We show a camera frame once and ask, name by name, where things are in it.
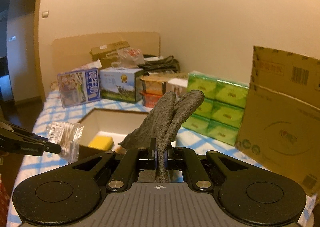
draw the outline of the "light switch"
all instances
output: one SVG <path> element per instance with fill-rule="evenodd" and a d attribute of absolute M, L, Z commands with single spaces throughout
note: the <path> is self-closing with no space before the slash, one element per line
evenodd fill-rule
<path fill-rule="evenodd" d="M 47 18 L 47 17 L 49 17 L 49 11 L 48 10 L 43 11 L 42 12 L 42 18 Z"/>

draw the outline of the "blue milk carton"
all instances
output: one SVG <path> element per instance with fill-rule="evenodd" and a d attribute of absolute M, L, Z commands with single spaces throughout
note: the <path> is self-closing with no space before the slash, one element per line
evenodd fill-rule
<path fill-rule="evenodd" d="M 58 74 L 63 108 L 99 101 L 101 96 L 98 75 L 97 68 Z"/>

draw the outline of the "crosshair marking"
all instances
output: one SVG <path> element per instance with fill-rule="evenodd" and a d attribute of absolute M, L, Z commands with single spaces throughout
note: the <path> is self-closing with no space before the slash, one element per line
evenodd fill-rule
<path fill-rule="evenodd" d="M 165 187 L 163 185 L 157 185 L 155 188 L 160 191 L 160 190 L 164 189 Z"/>

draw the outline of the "red object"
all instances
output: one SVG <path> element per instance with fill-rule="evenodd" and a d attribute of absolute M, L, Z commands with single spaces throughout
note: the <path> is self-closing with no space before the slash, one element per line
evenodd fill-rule
<path fill-rule="evenodd" d="M 156 105 L 157 101 L 162 96 L 162 95 L 148 94 L 145 91 L 141 91 L 140 94 L 142 95 L 143 105 L 150 108 L 153 108 Z"/>
<path fill-rule="evenodd" d="M 0 175 L 0 227 L 6 227 L 10 197 L 5 190 Z"/>

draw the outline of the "yellow sponge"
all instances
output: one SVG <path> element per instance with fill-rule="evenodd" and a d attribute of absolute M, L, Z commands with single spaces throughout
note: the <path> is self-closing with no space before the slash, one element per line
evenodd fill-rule
<path fill-rule="evenodd" d="M 110 150 L 113 147 L 113 138 L 95 136 L 95 138 L 89 143 L 88 147 L 104 151 Z"/>

